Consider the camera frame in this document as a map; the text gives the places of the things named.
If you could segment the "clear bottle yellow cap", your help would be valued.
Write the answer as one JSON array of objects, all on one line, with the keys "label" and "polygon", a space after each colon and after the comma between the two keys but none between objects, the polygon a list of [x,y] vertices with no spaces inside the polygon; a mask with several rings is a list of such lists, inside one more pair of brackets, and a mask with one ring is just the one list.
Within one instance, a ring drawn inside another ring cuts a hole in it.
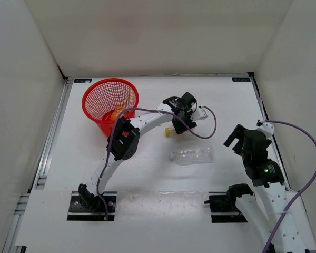
[{"label": "clear bottle yellow cap", "polygon": [[176,130],[173,127],[165,128],[164,131],[165,131],[166,138],[171,138],[171,137],[174,137],[175,135],[177,135]]}]

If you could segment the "orange juice bottle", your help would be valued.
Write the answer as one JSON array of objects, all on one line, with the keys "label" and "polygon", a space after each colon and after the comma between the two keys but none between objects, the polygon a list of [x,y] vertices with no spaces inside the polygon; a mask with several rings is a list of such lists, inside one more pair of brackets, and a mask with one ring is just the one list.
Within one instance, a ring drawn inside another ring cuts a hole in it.
[{"label": "orange juice bottle", "polygon": [[125,108],[120,106],[120,105],[116,106],[116,108],[113,110],[113,112],[112,112],[112,114],[110,116],[110,120],[112,122],[115,122],[118,116],[119,117],[124,116],[124,113],[125,113],[125,112],[123,112],[124,109]]}]

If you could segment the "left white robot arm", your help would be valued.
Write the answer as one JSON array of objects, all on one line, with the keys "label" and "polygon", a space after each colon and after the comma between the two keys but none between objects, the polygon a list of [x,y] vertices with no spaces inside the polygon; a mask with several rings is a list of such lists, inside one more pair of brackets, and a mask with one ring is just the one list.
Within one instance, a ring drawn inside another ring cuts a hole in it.
[{"label": "left white robot arm", "polygon": [[100,203],[107,205],[102,197],[105,187],[116,168],[131,158],[137,151],[140,137],[163,123],[172,122],[176,134],[182,134],[196,127],[196,119],[192,115],[197,105],[196,98],[189,92],[179,97],[170,97],[154,110],[145,109],[145,114],[116,120],[108,138],[106,158],[102,166],[86,184],[80,184],[78,194],[81,205],[88,211],[95,211]]}]

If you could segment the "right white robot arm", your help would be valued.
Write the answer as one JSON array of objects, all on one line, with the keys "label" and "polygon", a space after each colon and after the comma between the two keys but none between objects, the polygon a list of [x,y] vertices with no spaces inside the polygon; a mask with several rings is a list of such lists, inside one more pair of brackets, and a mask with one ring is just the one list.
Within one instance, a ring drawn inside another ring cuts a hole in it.
[{"label": "right white robot arm", "polygon": [[233,151],[241,156],[254,186],[235,184],[227,190],[226,205],[239,211],[256,230],[266,252],[312,252],[303,240],[295,217],[286,205],[294,195],[285,184],[280,166],[268,157],[274,127],[260,123],[255,130],[238,124],[224,145],[237,140]]}]

